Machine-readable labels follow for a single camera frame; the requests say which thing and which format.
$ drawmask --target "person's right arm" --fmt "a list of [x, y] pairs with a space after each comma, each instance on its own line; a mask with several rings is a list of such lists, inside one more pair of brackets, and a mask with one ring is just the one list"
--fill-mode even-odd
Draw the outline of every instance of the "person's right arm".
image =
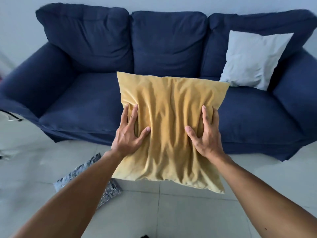
[[214, 164], [227, 181], [261, 237], [317, 237], [317, 219], [299, 205], [236, 164], [223, 151], [219, 115], [214, 109], [212, 124], [203, 106], [204, 133], [198, 138], [191, 127], [185, 130], [197, 151]]

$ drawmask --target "yellow velvet pillow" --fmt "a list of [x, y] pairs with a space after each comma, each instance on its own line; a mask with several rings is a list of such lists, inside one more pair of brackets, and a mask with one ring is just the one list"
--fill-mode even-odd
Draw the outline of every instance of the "yellow velvet pillow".
[[194, 148], [184, 127], [201, 137], [202, 106], [209, 118], [222, 103], [228, 83], [195, 78], [142, 76], [117, 72], [123, 105], [129, 116], [139, 105], [135, 134], [151, 126], [151, 134], [113, 174], [124, 180], [173, 180], [179, 184], [223, 193], [217, 169]]

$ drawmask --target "person's left arm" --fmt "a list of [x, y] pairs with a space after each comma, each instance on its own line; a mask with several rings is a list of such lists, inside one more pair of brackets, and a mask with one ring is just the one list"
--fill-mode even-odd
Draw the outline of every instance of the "person's left arm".
[[133, 108], [129, 123], [127, 115], [128, 106], [125, 106], [111, 150], [46, 202], [13, 238], [81, 237], [117, 166], [125, 156], [141, 146], [151, 130], [150, 127], [145, 128], [137, 138], [134, 135], [134, 124], [138, 107]]

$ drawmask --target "blue sofa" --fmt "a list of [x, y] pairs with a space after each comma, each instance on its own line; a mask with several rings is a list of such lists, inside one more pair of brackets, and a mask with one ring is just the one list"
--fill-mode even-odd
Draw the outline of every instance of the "blue sofa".
[[236, 15], [148, 12], [54, 3], [36, 11], [48, 43], [0, 85], [0, 109], [58, 142], [111, 145], [122, 105], [116, 71], [219, 81], [229, 31], [294, 33], [268, 91], [230, 87], [219, 109], [228, 154], [287, 160], [317, 140], [317, 61], [303, 49], [308, 10]]

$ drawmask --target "white wall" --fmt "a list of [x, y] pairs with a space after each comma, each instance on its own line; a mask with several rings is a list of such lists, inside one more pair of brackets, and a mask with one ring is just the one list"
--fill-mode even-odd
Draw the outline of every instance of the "white wall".
[[[305, 8], [317, 14], [317, 0], [0, 0], [0, 53], [15, 66], [23, 62], [46, 41], [35, 11], [51, 2], [78, 3], [105, 7], [124, 7], [129, 12], [201, 11], [251, 14]], [[317, 57], [317, 31], [305, 48]], [[1, 70], [7, 73], [8, 65], [1, 61]]]

